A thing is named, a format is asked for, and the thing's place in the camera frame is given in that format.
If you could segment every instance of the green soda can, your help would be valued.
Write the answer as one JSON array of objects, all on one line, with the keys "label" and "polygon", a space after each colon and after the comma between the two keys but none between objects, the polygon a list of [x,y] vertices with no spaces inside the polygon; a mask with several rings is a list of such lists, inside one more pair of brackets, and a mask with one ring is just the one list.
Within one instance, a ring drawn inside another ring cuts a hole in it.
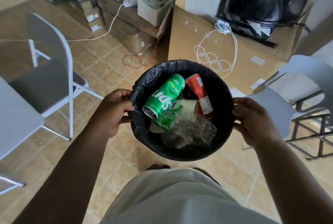
[{"label": "green soda can", "polygon": [[177,117],[183,109],[181,100],[176,100],[173,104],[163,113],[161,117],[155,121],[155,124],[168,132],[170,128],[177,122]]},{"label": "green soda can", "polygon": [[147,100],[142,107],[144,113],[157,120],[173,104],[185,87],[185,79],[179,74],[171,77]]}]

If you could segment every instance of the white shirt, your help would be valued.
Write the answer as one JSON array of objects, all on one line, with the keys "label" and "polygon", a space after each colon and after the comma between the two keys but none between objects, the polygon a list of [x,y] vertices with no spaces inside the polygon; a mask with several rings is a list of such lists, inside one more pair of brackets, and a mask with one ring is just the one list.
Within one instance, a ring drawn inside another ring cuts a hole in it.
[{"label": "white shirt", "polygon": [[141,173],[110,205],[100,224],[277,223],[247,209],[194,169]]}]

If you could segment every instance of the forearm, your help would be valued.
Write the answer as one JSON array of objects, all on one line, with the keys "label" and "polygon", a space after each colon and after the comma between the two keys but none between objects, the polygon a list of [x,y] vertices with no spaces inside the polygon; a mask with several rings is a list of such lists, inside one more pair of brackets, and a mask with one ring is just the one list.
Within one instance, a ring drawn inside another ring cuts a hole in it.
[{"label": "forearm", "polygon": [[14,221],[82,223],[108,137],[86,128],[69,146],[44,185]]},{"label": "forearm", "polygon": [[255,150],[283,223],[333,223],[333,201],[285,142]]}]

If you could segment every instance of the chair seat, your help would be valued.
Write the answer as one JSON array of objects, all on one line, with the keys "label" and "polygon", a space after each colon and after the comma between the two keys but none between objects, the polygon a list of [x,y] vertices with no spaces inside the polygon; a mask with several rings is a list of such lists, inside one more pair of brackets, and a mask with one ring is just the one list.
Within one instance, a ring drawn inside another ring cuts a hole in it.
[{"label": "chair seat", "polygon": [[269,87],[246,97],[253,99],[268,111],[282,139],[289,136],[291,120],[296,111],[283,97]]},{"label": "chair seat", "polygon": [[[74,71],[73,81],[82,86],[86,83]],[[56,59],[35,67],[9,84],[40,114],[69,95],[68,73]]]}]

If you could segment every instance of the black bag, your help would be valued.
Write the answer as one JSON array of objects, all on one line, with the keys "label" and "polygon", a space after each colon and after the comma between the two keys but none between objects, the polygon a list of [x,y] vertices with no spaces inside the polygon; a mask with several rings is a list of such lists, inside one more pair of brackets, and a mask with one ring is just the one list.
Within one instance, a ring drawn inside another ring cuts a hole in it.
[{"label": "black bag", "polygon": [[[207,148],[194,145],[180,149],[167,148],[162,143],[161,134],[149,131],[151,119],[144,114],[142,106],[173,73],[178,73],[185,79],[198,73],[202,78],[214,109],[215,116],[211,122],[217,127],[217,133]],[[196,161],[213,154],[227,141],[235,121],[235,116],[231,113],[234,104],[227,85],[211,69],[188,60],[168,61],[147,70],[135,82],[131,101],[135,110],[128,112],[128,115],[132,119],[131,127],[134,136],[158,155],[176,161]]]}]

